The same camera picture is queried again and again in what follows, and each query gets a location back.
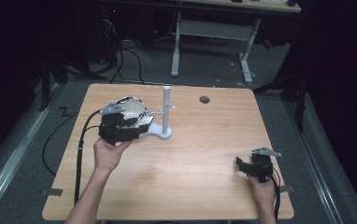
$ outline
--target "desk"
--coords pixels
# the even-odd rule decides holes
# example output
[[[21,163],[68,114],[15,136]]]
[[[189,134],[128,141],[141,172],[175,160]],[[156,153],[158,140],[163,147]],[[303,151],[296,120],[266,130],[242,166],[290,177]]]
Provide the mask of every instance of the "desk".
[[[163,87],[93,84],[87,91],[68,141],[43,218],[63,220],[73,207],[79,136],[86,119],[111,101],[128,95],[141,99],[149,111],[158,111]],[[208,104],[199,101],[210,99]],[[237,171],[236,156],[249,162],[250,151],[271,147],[251,90],[172,87],[169,112],[173,134],[168,140],[137,139],[124,152],[107,182],[98,219],[205,220],[255,219],[257,208],[249,180]],[[90,126],[99,125],[94,117]],[[156,122],[162,119],[156,115]],[[81,191],[93,171],[93,143],[97,130],[85,135]],[[279,172],[275,158],[272,158]],[[287,193],[281,194],[279,218],[293,217]]]
[[[262,1],[243,1],[242,3],[233,3],[230,0],[180,0],[179,3],[198,3],[206,5],[214,5],[218,7],[238,7],[238,8],[253,8],[259,10],[275,10],[279,12],[295,12],[301,11],[298,5],[289,7],[287,1],[280,0],[262,0]],[[179,41],[181,35],[199,35],[205,37],[217,37],[225,39],[234,39],[247,41],[247,46],[243,53],[239,54],[239,61],[242,66],[243,77],[247,84],[252,84],[251,72],[248,65],[248,56],[252,43],[259,28],[261,20],[255,20],[253,25],[233,25],[227,23],[217,23],[208,21],[182,20],[181,13],[178,13],[176,25],[176,43],[173,52],[171,76],[179,75]]]

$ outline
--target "person's left hand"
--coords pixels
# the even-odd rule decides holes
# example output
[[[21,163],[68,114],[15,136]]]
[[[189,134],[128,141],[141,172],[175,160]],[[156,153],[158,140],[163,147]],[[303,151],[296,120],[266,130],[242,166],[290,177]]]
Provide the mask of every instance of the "person's left hand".
[[[132,141],[122,142],[112,146],[105,139],[99,138],[93,144],[94,170],[106,172],[108,175],[118,166],[123,151],[131,145]]]

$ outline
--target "gray carpet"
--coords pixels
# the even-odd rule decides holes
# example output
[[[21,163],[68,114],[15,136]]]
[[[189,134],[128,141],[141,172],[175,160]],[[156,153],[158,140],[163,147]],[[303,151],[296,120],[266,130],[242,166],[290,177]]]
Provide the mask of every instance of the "gray carpet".
[[[137,45],[131,50],[141,59],[142,78],[145,82],[169,83],[189,86],[250,88],[261,86],[274,78],[278,71],[282,57],[288,47],[277,47],[267,50],[262,46],[254,46],[249,57],[250,70],[253,73],[254,83],[246,85],[243,82],[240,66],[235,54],[230,52],[236,49],[230,45],[227,49],[213,52],[216,46],[202,46],[202,48],[184,49],[181,54],[180,75],[170,77],[172,50],[170,47],[154,47],[150,49]],[[138,64],[136,57],[129,51],[124,51],[124,63],[121,74],[125,82],[139,81]],[[102,66],[92,63],[93,69]],[[105,73],[111,78],[115,69]],[[86,77],[70,76],[55,102],[50,106],[50,112],[40,130],[29,147],[21,167],[9,184],[4,196],[0,200],[0,223],[52,223],[42,218],[42,210],[47,200],[46,190],[52,184],[53,176],[45,169],[42,160],[42,148],[48,137],[67,117],[73,115],[81,106],[87,87],[95,82]],[[257,103],[262,113],[265,127],[268,131],[273,148],[281,152],[283,157],[278,163],[286,184],[292,185],[294,192],[290,198],[294,208],[294,218],[282,220],[280,223],[330,223],[324,210],[319,192],[310,175],[302,145],[297,137],[295,127],[287,113],[285,103],[278,97],[278,91],[269,91],[258,95]],[[25,115],[28,121],[20,123],[21,127],[12,135],[21,135],[31,124],[32,116]],[[46,148],[46,161],[51,170],[56,171],[65,150],[66,142],[71,134],[76,118],[72,118],[51,138]],[[323,176],[332,191],[336,206],[343,223],[357,223],[357,196],[351,188],[350,182],[336,160],[333,150],[325,137],[324,131],[315,114],[312,103],[307,98],[307,110],[304,116],[304,134],[310,148],[320,166]],[[17,138],[7,140],[5,147],[0,148],[0,169],[7,160]],[[219,221],[179,222],[179,223],[218,223]],[[246,220],[247,223],[258,223],[257,220]]]

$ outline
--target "white desk leg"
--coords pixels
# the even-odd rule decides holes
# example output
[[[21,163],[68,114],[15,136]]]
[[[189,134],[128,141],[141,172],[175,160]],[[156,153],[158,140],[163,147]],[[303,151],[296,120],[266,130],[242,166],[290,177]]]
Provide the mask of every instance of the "white desk leg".
[[[249,70],[249,65],[248,65],[248,56],[251,50],[252,43],[254,42],[254,38],[257,35],[260,22],[261,22],[260,19],[257,19],[255,21],[254,26],[251,29],[250,38],[246,50],[244,53],[239,54],[240,64],[242,65],[243,76],[247,84],[252,84],[251,72]]]
[[[173,52],[173,62],[172,62],[172,77],[179,76],[179,36],[181,32],[181,12],[178,12],[178,21],[176,23],[176,44],[175,50]]]

